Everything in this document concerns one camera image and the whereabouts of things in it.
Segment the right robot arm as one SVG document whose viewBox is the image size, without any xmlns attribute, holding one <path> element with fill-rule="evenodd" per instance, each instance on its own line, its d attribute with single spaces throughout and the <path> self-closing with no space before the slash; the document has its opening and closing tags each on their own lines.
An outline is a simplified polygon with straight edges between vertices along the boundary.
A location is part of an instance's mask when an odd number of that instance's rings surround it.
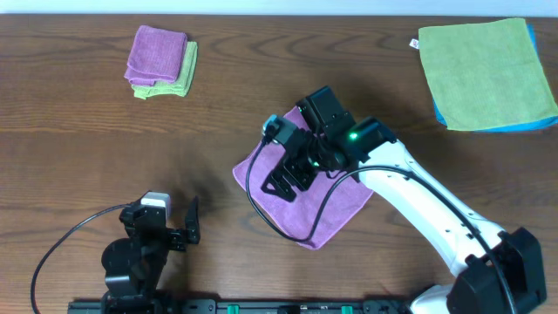
<svg viewBox="0 0 558 314">
<path fill-rule="evenodd" d="M 529 313 L 547 298 L 541 245 L 526 229 L 506 232 L 425 171 L 380 120 L 355 121 L 329 87 L 297 103 L 305 127 L 273 115 L 262 143 L 284 155 L 262 184 L 294 201 L 323 173 L 353 179 L 387 200 L 436 249 L 455 281 L 435 285 L 408 313 Z"/>
</svg>

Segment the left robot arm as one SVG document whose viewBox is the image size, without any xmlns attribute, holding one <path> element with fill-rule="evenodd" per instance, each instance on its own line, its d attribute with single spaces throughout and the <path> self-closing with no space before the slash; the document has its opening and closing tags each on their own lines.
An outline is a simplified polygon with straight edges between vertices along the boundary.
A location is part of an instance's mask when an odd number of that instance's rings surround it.
<svg viewBox="0 0 558 314">
<path fill-rule="evenodd" d="M 126 238 L 110 243 L 101 263 L 105 269 L 108 288 L 101 299 L 105 314 L 165 314 L 181 313 L 182 302 L 157 289 L 170 251 L 184 252 L 188 244 L 201 239 L 199 199 L 189 203 L 183 229 L 170 229 L 170 195 L 148 192 L 126 205 L 119 220 Z"/>
</svg>

